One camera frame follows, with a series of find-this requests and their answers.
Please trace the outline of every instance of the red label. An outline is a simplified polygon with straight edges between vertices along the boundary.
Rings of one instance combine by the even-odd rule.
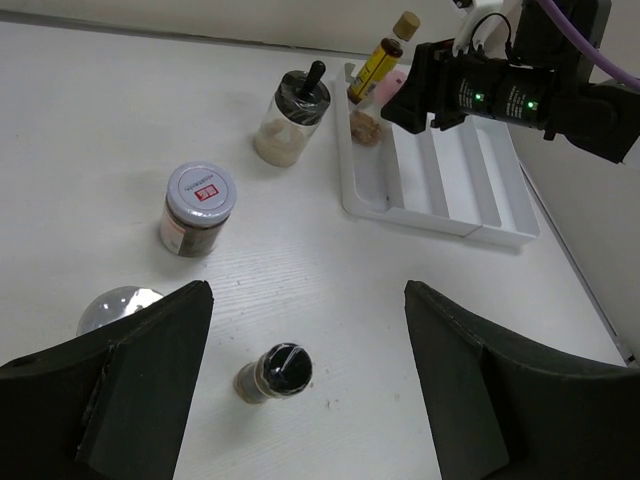
[[[207,185],[206,187],[201,188],[200,190],[196,190],[194,192],[198,200],[204,202],[207,198],[215,197],[218,193],[218,189],[214,184]]]

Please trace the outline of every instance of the pink object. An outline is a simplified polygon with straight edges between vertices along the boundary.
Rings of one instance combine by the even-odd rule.
[[[398,93],[402,84],[407,81],[407,74],[398,70],[389,72],[373,91],[373,101],[382,108]]]

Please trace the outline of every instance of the white plastic organizer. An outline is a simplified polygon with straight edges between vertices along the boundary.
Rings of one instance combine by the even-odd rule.
[[[469,117],[420,135],[394,125],[363,147],[351,141],[346,78],[341,71],[334,83],[334,104],[347,212],[511,247],[540,235],[504,123]]]

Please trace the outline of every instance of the brown food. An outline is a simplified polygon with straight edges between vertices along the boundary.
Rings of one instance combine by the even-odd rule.
[[[382,140],[382,127],[363,112],[354,111],[350,116],[351,138],[365,147],[375,147]]]

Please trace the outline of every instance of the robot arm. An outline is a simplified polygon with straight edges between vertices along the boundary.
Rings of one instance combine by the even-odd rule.
[[[597,48],[610,0],[555,2]],[[462,8],[473,9],[479,3],[469,1]],[[473,18],[474,25],[482,20]],[[468,28],[465,22],[463,30]],[[545,140],[564,135],[576,147],[613,163],[640,150],[640,94],[615,81],[589,83],[593,63],[567,40],[537,0],[523,0],[510,59],[487,58],[479,48],[480,31],[471,49],[471,34],[466,33],[419,45],[407,82],[382,116],[411,133],[426,129],[428,113],[435,114],[431,127],[441,130],[459,125],[468,115],[483,116],[543,130]],[[466,50],[456,50],[456,42],[466,44]]]

